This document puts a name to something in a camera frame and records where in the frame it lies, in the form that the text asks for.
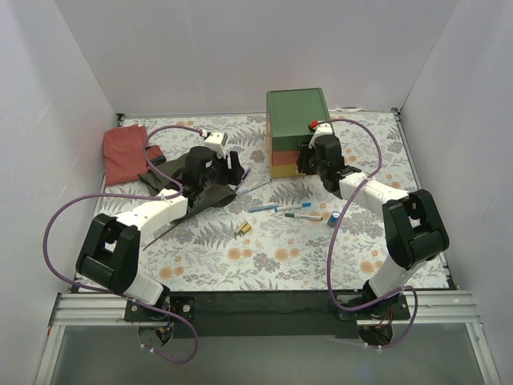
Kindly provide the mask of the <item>yellow bottom drawer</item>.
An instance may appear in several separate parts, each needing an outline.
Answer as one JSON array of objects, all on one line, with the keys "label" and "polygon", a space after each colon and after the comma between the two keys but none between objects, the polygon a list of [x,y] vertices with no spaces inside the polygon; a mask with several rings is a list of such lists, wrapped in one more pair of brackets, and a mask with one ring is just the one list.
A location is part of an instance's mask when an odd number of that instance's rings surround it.
[{"label": "yellow bottom drawer", "polygon": [[301,176],[295,164],[272,165],[270,174],[273,179]]}]

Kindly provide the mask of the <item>green red yellow drawer box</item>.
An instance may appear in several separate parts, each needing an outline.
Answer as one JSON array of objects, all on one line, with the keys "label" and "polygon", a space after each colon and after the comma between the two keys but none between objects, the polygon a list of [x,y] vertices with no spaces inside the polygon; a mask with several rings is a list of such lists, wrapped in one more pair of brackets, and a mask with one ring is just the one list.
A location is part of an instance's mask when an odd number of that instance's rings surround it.
[{"label": "green red yellow drawer box", "polygon": [[330,118],[320,87],[266,92],[265,139],[272,165],[295,164],[300,144],[309,143],[309,125]]}]

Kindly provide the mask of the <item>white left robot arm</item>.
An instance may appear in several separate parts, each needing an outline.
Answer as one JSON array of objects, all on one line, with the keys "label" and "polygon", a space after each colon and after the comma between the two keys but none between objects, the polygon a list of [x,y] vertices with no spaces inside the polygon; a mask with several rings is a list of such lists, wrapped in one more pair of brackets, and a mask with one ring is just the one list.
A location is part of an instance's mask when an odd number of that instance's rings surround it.
[{"label": "white left robot arm", "polygon": [[205,146],[191,148],[184,166],[174,173],[184,186],[183,194],[166,198],[174,193],[170,185],[155,200],[134,209],[113,217],[97,215],[76,262],[77,273],[114,294],[142,302],[150,319],[165,319],[171,309],[170,290],[139,271],[141,242],[167,224],[226,205],[233,200],[230,187],[238,185],[243,175],[236,151],[221,159]]}]

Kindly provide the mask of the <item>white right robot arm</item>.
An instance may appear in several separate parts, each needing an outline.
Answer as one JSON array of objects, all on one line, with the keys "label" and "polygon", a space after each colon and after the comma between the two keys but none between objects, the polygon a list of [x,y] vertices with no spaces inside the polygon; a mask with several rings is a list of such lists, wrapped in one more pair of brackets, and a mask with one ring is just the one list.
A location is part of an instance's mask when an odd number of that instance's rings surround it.
[{"label": "white right robot arm", "polygon": [[[414,273],[450,245],[434,198],[425,189],[407,192],[392,188],[347,165],[341,154],[340,140],[333,134],[302,143],[297,167],[300,173],[318,176],[325,190],[346,201],[328,249],[326,282],[332,303],[340,311],[364,310],[371,318],[384,317],[392,308],[391,298],[397,297]],[[337,231],[353,203],[382,219],[388,257],[364,284],[360,301],[344,305],[333,292],[331,260]]]}]

